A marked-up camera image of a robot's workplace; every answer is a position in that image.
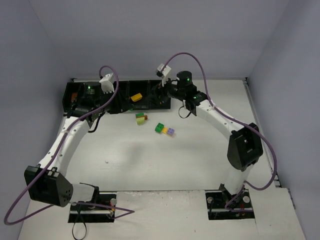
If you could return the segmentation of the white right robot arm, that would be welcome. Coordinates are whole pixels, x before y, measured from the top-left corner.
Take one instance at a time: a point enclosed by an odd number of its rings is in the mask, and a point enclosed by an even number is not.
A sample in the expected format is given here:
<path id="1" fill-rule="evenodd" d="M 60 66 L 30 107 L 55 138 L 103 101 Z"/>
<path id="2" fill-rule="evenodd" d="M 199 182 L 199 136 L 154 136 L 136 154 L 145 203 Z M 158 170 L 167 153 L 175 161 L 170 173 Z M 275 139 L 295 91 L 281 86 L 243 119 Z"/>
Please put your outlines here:
<path id="1" fill-rule="evenodd" d="M 211 124 L 228 140 L 227 159 L 231 170 L 220 185 L 220 190 L 229 195 L 237 194 L 248 179 L 253 165 L 263 155 L 260 137 L 235 120 L 230 120 L 225 112 L 219 113 L 220 109 L 212 106 L 209 96 L 197 90 L 190 71 L 180 71 L 174 80 L 159 70 L 156 75 L 161 82 L 152 88 L 149 96 L 151 102 L 160 106 L 170 98 L 177 99 L 191 114 Z"/>

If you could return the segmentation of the orange lego brick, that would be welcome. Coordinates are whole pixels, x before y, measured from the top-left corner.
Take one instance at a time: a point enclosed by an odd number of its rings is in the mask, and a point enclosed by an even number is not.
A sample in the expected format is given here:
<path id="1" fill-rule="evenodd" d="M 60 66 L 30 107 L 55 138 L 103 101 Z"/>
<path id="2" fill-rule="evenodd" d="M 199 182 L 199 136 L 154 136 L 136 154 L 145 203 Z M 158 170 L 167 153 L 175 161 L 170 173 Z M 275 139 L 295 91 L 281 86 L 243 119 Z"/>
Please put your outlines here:
<path id="1" fill-rule="evenodd" d="M 77 93 L 73 92 L 70 97 L 70 102 L 72 103 L 77 98 Z"/>

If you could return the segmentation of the yellow curved lego brick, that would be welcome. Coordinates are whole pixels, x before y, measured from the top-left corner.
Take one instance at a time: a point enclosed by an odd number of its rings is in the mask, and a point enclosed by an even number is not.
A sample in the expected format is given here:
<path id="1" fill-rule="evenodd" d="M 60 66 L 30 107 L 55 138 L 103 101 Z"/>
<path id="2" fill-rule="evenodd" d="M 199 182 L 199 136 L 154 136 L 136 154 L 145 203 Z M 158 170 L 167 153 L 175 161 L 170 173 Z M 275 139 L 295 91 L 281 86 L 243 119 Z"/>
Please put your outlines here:
<path id="1" fill-rule="evenodd" d="M 143 98 L 143 96 L 141 93 L 137 93 L 137 94 L 130 97 L 130 99 L 133 103 L 140 101 L 142 98 Z"/>

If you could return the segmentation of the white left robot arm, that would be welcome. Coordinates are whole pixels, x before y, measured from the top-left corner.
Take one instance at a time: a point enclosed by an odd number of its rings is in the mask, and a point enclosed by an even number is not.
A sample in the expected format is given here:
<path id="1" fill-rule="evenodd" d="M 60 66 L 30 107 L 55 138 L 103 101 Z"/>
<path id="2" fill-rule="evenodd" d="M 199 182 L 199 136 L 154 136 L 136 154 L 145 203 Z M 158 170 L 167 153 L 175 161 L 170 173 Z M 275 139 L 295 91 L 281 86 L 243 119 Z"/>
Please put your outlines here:
<path id="1" fill-rule="evenodd" d="M 131 104 L 120 94 L 119 82 L 69 82 L 62 99 L 66 116 L 62 130 L 45 157 L 24 172 L 31 200 L 65 207 L 71 203 L 100 201 L 98 186 L 70 183 L 66 178 L 69 163 L 93 123 L 105 113 L 128 111 Z"/>

